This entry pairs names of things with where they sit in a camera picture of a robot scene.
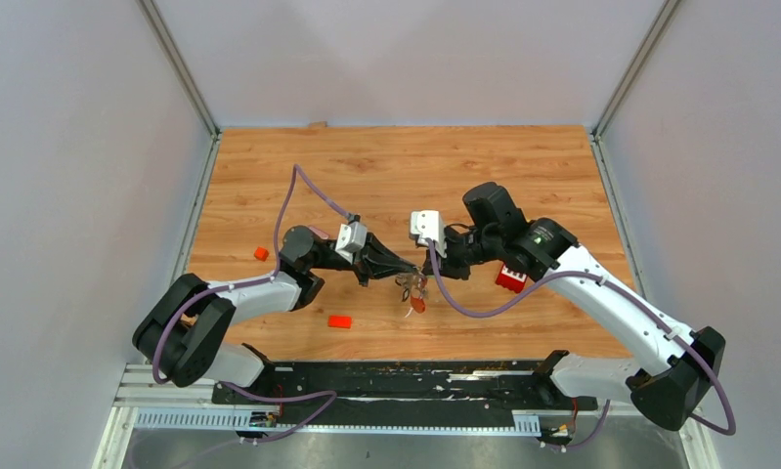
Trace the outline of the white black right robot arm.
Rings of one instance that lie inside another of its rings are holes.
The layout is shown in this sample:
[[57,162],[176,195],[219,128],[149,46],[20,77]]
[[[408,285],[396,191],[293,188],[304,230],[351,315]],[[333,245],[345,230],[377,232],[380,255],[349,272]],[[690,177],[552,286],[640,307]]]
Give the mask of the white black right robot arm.
[[[618,280],[556,221],[529,220],[507,189],[486,182],[462,203],[472,224],[459,233],[435,210],[414,211],[409,235],[427,250],[426,275],[461,314],[485,319],[515,307],[546,286],[611,333],[631,354],[594,359],[566,350],[552,352],[538,368],[534,394],[546,407],[590,397],[633,405],[663,429],[677,431],[688,419],[721,435],[736,432],[732,405],[718,378],[726,346],[713,327],[694,329],[652,306]],[[501,261],[531,285],[488,312],[474,312],[449,293],[445,281],[467,279],[470,269]]]

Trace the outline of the metal key organizer red handle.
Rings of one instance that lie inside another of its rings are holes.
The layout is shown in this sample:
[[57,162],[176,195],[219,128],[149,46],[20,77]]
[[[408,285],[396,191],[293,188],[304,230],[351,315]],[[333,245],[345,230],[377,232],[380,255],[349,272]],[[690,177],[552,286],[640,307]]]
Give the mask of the metal key organizer red handle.
[[402,288],[401,301],[408,304],[408,309],[413,308],[413,313],[426,311],[427,282],[428,278],[421,273],[395,277],[395,284]]

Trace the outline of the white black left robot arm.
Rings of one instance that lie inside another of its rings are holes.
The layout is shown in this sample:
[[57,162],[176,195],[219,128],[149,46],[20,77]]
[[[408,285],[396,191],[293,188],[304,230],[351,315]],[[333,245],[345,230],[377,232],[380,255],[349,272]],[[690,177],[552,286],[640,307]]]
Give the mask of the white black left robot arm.
[[160,382],[180,388],[201,378],[228,382],[249,402],[262,404],[274,394],[275,377],[252,346],[226,342],[231,325],[306,307],[325,284],[317,270],[351,272],[361,286],[417,272],[360,222],[341,226],[334,238],[293,227],[278,261],[276,273],[261,277],[206,282],[184,274],[172,282],[132,336],[135,349],[156,365]]

